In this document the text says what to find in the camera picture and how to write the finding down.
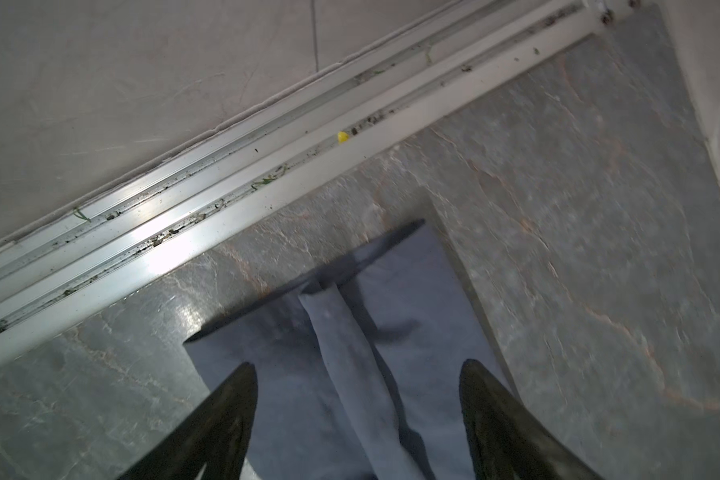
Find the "dark grout line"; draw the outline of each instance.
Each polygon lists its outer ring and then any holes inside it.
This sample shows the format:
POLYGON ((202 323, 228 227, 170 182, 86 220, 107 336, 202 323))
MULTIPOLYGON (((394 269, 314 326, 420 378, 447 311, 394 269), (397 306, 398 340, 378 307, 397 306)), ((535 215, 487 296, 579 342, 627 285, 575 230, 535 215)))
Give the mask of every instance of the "dark grout line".
POLYGON ((312 51, 315 53, 315 72, 320 72, 320 62, 317 57, 317 15, 315 14, 315 0, 309 0, 312 10, 312 51))

